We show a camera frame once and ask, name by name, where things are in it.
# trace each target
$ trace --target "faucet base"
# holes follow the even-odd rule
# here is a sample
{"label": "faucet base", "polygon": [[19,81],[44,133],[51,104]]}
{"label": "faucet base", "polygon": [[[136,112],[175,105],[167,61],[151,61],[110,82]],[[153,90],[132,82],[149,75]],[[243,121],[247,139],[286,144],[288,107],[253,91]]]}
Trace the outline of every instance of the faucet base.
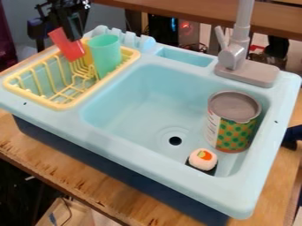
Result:
{"label": "faucet base", "polygon": [[251,60],[245,60],[242,66],[235,71],[229,70],[219,63],[214,69],[215,74],[218,76],[265,88],[270,88],[274,85],[279,71],[276,66]]}

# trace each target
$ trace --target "wall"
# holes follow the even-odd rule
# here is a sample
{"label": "wall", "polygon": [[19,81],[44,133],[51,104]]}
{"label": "wall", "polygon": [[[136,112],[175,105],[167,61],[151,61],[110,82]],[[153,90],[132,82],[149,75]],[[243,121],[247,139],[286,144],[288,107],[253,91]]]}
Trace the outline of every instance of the wall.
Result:
{"label": "wall", "polygon": [[[35,42],[27,36],[26,22],[28,19],[39,16],[34,7],[46,0],[2,0],[2,2],[15,45],[35,47]],[[123,9],[92,4],[90,12],[87,31],[100,24],[125,30],[125,11]]]}

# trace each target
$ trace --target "blue sink base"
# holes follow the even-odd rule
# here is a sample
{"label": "blue sink base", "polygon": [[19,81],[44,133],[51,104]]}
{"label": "blue sink base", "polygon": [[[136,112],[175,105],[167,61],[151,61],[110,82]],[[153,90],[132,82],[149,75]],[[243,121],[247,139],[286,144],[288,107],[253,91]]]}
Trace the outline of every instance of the blue sink base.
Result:
{"label": "blue sink base", "polygon": [[83,147],[77,146],[66,139],[62,139],[34,124],[28,123],[19,117],[13,117],[18,128],[26,135],[174,207],[180,212],[190,215],[206,225],[225,225],[229,219],[229,216],[224,215],[211,207],[207,207],[184,194],[176,192],[165,185],[159,184],[152,179],[144,177],[141,174],[103,158],[98,154],[90,152]]}

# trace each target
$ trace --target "green cup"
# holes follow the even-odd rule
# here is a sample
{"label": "green cup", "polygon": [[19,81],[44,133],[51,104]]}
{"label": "green cup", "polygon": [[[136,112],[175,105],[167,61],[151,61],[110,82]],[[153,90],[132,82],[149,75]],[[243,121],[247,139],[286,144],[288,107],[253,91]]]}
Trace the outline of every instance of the green cup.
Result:
{"label": "green cup", "polygon": [[100,79],[122,63],[119,39],[116,35],[101,34],[92,38],[88,46]]}

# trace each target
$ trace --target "can lid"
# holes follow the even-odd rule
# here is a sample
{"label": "can lid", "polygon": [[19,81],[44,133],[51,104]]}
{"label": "can lid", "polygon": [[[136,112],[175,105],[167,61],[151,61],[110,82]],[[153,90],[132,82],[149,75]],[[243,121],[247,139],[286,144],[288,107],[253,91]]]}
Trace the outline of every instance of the can lid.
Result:
{"label": "can lid", "polygon": [[261,105],[252,96],[237,91],[213,94],[208,105],[217,116],[237,123],[248,123],[261,113]]}

